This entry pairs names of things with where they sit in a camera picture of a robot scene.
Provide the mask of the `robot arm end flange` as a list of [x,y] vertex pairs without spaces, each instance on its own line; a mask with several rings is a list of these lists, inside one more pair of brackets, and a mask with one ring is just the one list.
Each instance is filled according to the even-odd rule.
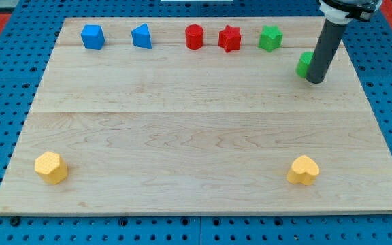
[[383,0],[318,0],[326,19],[336,25],[347,25],[352,20],[369,22],[380,9]]

